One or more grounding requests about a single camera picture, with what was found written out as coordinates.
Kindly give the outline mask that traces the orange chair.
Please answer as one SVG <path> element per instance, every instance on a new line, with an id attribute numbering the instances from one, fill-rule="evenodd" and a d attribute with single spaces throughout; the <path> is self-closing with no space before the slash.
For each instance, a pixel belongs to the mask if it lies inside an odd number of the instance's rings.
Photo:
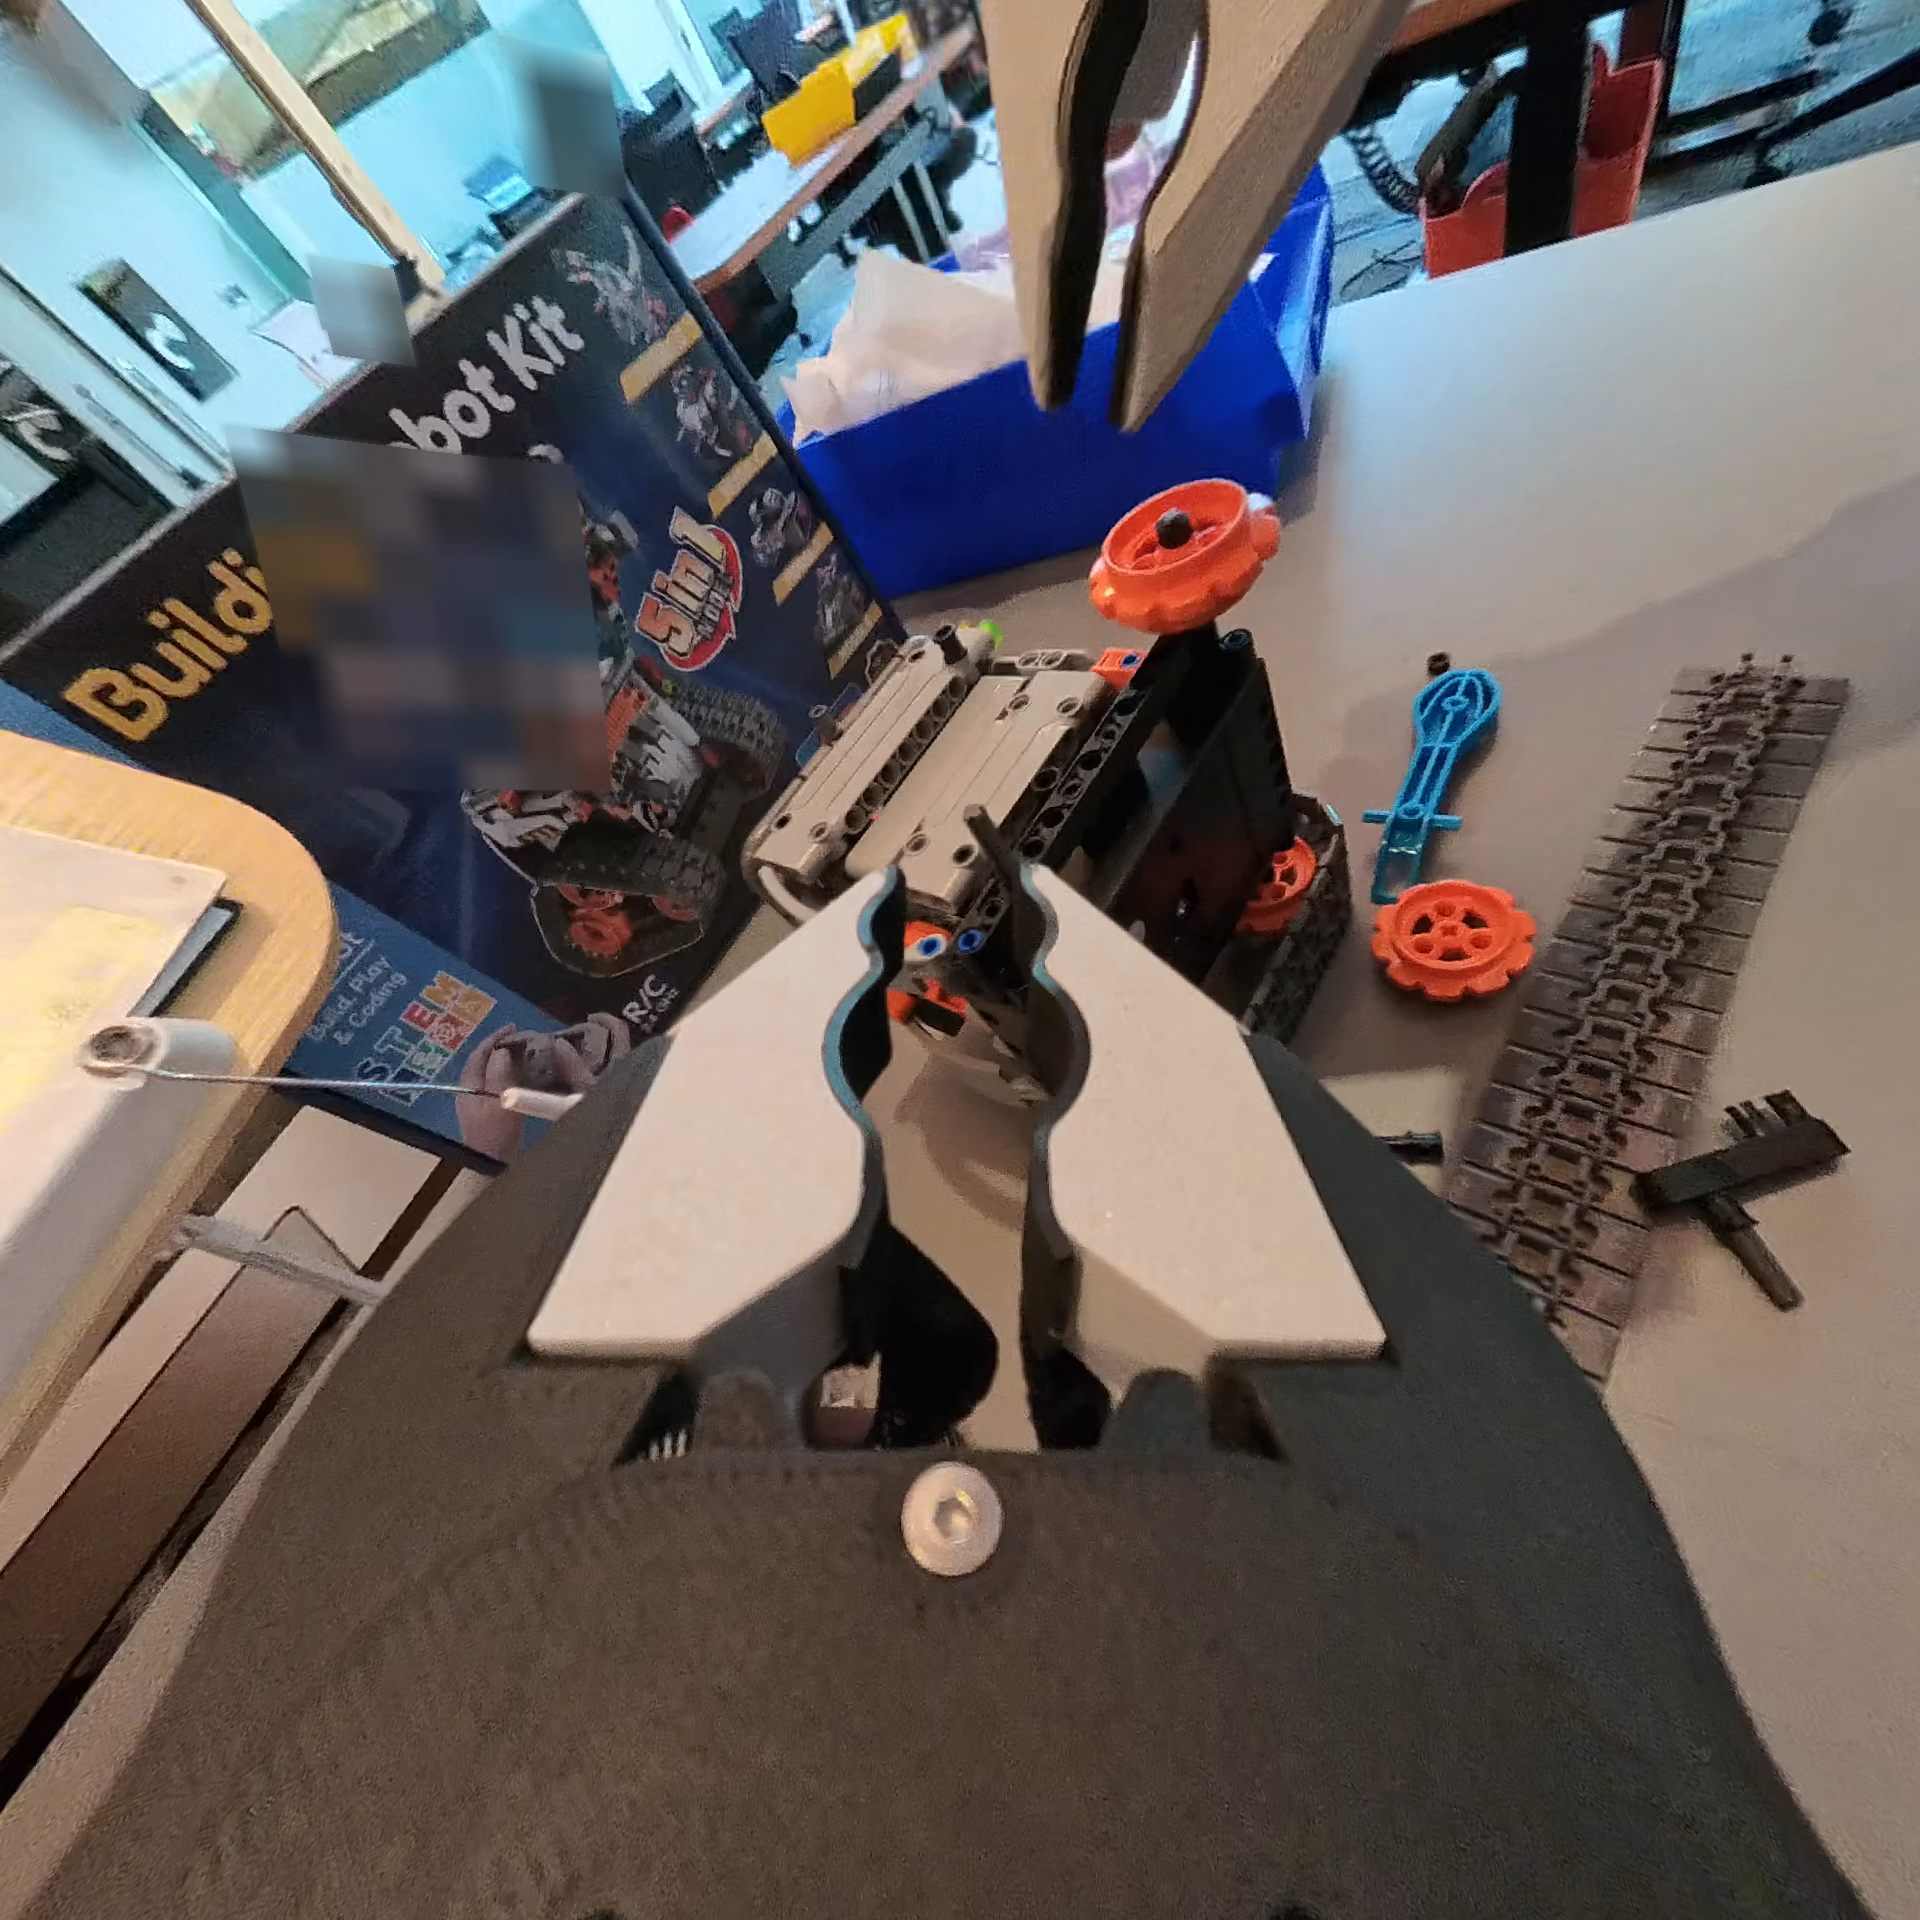
<path id="1" fill-rule="evenodd" d="M 1589 42 L 1579 98 L 1570 67 L 1486 67 L 1421 158 L 1420 219 L 1429 278 L 1508 251 L 1508 175 L 1520 174 L 1520 248 L 1632 219 L 1666 90 L 1655 54 L 1615 64 Z"/>

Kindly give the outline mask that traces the orange gear wheel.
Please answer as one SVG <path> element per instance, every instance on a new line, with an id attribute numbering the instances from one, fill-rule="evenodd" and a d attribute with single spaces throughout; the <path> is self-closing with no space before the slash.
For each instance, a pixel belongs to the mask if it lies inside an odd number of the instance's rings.
<path id="1" fill-rule="evenodd" d="M 1536 924 L 1498 886 L 1423 879 L 1376 909 L 1371 956 L 1399 989 L 1437 1004 L 1504 992 L 1534 960 Z"/>
<path id="2" fill-rule="evenodd" d="M 1278 548 L 1280 512 L 1268 496 L 1228 478 L 1183 482 L 1115 518 L 1087 599 L 1128 634 L 1194 634 L 1229 613 Z"/>

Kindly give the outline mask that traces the yellow storage bin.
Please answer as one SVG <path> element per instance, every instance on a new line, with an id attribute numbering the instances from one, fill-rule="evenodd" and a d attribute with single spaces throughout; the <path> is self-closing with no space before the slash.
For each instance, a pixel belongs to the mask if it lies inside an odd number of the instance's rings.
<path id="1" fill-rule="evenodd" d="M 851 132 L 900 83 L 902 64 L 916 52 L 908 14 L 884 16 L 805 77 L 780 80 L 758 117 L 762 130 L 775 152 L 795 164 L 810 159 Z"/>

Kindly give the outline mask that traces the black lever with grey axle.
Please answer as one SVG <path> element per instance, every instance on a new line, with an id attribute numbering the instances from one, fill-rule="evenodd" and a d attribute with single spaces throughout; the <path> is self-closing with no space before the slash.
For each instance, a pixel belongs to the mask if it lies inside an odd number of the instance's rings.
<path id="1" fill-rule="evenodd" d="M 1794 1311 L 1805 1296 L 1766 1247 L 1746 1197 L 1834 1170 L 1850 1146 L 1790 1091 L 1736 1102 L 1723 1118 L 1727 1139 L 1715 1149 L 1645 1170 L 1630 1190 L 1648 1214 L 1691 1214 L 1773 1309 Z"/>

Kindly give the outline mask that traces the instruction booklet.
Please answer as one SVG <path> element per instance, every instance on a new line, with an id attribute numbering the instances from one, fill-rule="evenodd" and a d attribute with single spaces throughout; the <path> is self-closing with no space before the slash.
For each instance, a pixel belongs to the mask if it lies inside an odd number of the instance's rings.
<path id="1" fill-rule="evenodd" d="M 136 1006 L 224 895 L 192 862 L 2 829 L 2 1223 L 21 1255 L 76 1210 L 117 1216 L 180 1085 Z"/>

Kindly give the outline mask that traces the robot kit box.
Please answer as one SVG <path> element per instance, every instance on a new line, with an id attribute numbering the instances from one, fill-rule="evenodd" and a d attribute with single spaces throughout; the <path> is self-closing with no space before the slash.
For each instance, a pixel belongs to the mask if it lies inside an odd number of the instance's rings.
<path id="1" fill-rule="evenodd" d="M 668 1027 L 755 911 L 738 853 L 830 698 L 900 643 L 816 490 L 683 300 L 664 243 L 575 198 L 416 336 L 294 420 L 328 442 L 562 462 L 583 501 L 613 799 L 374 791 L 326 774 L 277 706 L 270 594 L 232 482 L 4 645 L 4 724 L 118 754 L 271 815 L 341 920 L 291 1072 L 477 1168 L 539 1130 L 488 1066 L 562 1088 Z"/>

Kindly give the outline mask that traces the grey toy robot vehicle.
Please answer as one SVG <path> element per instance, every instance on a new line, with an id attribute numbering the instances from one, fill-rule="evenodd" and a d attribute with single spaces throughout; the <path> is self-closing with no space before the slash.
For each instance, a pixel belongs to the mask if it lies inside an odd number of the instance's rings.
<path id="1" fill-rule="evenodd" d="M 990 623 L 912 638 L 742 847 L 787 924 L 902 879 L 894 1020 L 1014 1072 L 1024 979 L 990 826 L 1256 1036 L 1292 1042 L 1354 924 L 1346 834 L 1290 774 L 1248 631 L 1006 654 Z"/>

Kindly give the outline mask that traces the wooden desk riser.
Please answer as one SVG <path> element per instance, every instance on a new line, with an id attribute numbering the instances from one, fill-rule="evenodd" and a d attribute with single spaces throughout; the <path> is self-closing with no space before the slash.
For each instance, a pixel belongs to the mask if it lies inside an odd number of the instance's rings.
<path id="1" fill-rule="evenodd" d="M 328 983 L 319 867 L 252 806 L 4 733 L 2 1474 L 287 1062 Z"/>

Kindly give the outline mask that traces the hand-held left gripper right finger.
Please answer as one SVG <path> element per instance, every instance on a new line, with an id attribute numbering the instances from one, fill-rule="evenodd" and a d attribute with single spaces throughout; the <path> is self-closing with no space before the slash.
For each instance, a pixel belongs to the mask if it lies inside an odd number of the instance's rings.
<path id="1" fill-rule="evenodd" d="M 1144 1375 L 1386 1356 L 1237 1020 L 1053 871 L 1022 872 L 1034 1118 L 1022 1370 L 1037 1435 L 1099 1435 Z"/>

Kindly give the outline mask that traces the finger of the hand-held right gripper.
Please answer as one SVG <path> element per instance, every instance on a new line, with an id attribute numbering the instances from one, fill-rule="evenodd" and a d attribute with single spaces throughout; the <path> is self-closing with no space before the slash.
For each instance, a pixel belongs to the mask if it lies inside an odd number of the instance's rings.
<path id="1" fill-rule="evenodd" d="M 1356 107 L 1411 3 L 1152 3 L 1120 114 L 1183 107 L 1136 216 L 1118 428 L 1171 396 Z"/>
<path id="2" fill-rule="evenodd" d="M 1014 308 L 1036 405 L 1068 405 L 1107 244 L 1107 146 L 1134 3 L 982 3 Z"/>

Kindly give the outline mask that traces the long wooden table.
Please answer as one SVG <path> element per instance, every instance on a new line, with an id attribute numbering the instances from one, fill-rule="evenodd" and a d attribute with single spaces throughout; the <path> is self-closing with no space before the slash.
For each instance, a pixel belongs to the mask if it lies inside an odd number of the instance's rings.
<path id="1" fill-rule="evenodd" d="M 975 22 L 952 30 L 902 68 L 902 80 L 852 130 L 806 159 L 768 150 L 732 181 L 672 240 L 679 269 L 701 296 L 758 269 L 776 296 L 789 295 L 879 202 L 902 214 L 920 260 L 928 237 L 946 237 L 926 155 L 939 134 L 935 94 L 943 76 L 982 50 Z"/>

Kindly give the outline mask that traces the blue plastic bin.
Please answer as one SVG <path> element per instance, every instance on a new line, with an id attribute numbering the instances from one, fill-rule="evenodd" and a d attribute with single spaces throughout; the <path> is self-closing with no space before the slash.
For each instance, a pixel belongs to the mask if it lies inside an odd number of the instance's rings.
<path id="1" fill-rule="evenodd" d="M 1199 478 L 1274 496 L 1312 429 L 1332 283 L 1335 214 L 1307 174 L 1245 283 L 1138 431 L 1109 418 L 1120 325 L 1092 327 L 1069 405 L 1042 411 L 1024 365 L 830 436 L 781 429 L 886 596 L 1094 546 L 1144 498 Z"/>

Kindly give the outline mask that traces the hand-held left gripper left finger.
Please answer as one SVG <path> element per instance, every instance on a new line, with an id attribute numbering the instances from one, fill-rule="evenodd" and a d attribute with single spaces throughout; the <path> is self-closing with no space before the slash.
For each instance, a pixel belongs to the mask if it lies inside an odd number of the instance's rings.
<path id="1" fill-rule="evenodd" d="M 902 879 L 789 931 L 670 1036 L 525 1343 L 762 1375 L 787 1413 L 851 1346 L 846 1282 L 884 1214 L 864 1096 L 892 1060 Z"/>

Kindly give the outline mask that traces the teal plastic wrench tool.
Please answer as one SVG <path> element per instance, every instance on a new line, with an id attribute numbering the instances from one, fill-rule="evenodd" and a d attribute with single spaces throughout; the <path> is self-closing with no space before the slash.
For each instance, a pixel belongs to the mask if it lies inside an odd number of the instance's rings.
<path id="1" fill-rule="evenodd" d="M 1411 754 L 1394 799 L 1370 806 L 1359 820 L 1379 828 L 1370 886 L 1373 904 L 1396 902 L 1423 883 L 1423 862 L 1437 832 L 1460 820 L 1448 811 L 1448 789 L 1466 760 L 1495 730 L 1502 710 L 1499 680 L 1479 668 L 1451 668 L 1429 679 L 1411 704 Z"/>

